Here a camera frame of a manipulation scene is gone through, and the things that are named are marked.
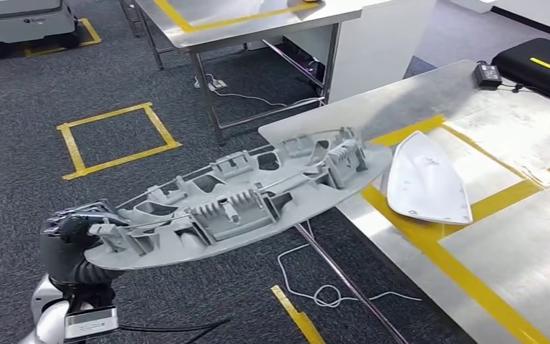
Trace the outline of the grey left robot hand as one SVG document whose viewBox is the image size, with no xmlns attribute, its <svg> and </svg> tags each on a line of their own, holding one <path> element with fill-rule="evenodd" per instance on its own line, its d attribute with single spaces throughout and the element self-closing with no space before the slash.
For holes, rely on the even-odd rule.
<svg viewBox="0 0 550 344">
<path fill-rule="evenodd" d="M 127 226 L 129 221 L 116 214 L 106 200 L 57 211 L 40 226 L 39 253 L 47 274 L 56 285 L 108 284 L 122 271 L 98 267 L 85 252 L 101 245 L 98 236 L 89 233 L 93 224 Z"/>
</svg>

